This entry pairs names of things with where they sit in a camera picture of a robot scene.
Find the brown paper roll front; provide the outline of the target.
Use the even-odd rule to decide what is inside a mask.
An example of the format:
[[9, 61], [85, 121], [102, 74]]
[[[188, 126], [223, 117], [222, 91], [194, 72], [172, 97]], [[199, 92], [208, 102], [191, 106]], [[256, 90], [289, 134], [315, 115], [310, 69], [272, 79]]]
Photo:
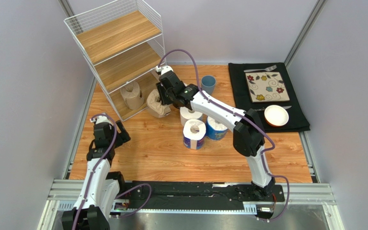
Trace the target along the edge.
[[146, 100], [147, 111], [156, 118], [166, 117], [171, 113], [169, 105], [162, 105], [157, 89], [151, 91]]

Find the brown paper roll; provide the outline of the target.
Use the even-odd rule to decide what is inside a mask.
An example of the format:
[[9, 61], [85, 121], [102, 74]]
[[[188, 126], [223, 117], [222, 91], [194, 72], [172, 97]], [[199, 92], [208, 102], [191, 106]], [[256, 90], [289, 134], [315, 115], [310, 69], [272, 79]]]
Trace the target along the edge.
[[146, 100], [147, 111], [156, 118], [166, 117], [171, 113], [169, 105], [162, 105], [157, 89], [151, 91]]
[[139, 109], [144, 104], [144, 96], [140, 85], [136, 81], [123, 86], [120, 89], [120, 94], [126, 106], [131, 110]]

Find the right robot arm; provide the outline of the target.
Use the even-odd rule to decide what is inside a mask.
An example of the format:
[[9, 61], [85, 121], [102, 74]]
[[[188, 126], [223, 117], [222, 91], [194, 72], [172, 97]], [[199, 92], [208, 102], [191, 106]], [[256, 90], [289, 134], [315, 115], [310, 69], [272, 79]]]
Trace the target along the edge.
[[276, 181], [265, 161], [264, 139], [267, 135], [258, 113], [253, 109], [244, 111], [231, 107], [194, 84], [184, 84], [169, 66], [156, 68], [156, 73], [159, 76], [156, 87], [162, 104], [201, 112], [222, 123], [233, 133], [233, 147], [246, 157], [255, 193], [264, 197], [271, 195]]

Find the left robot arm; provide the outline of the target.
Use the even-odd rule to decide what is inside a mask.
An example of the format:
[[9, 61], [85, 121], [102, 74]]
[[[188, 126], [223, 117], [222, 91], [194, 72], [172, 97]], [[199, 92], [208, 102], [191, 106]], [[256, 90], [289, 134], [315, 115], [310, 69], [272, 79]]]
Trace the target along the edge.
[[72, 210], [61, 218], [65, 230], [108, 230], [111, 207], [124, 186], [121, 172], [110, 172], [115, 148], [130, 141], [121, 121], [106, 114], [94, 115], [94, 139], [87, 153], [87, 172]]

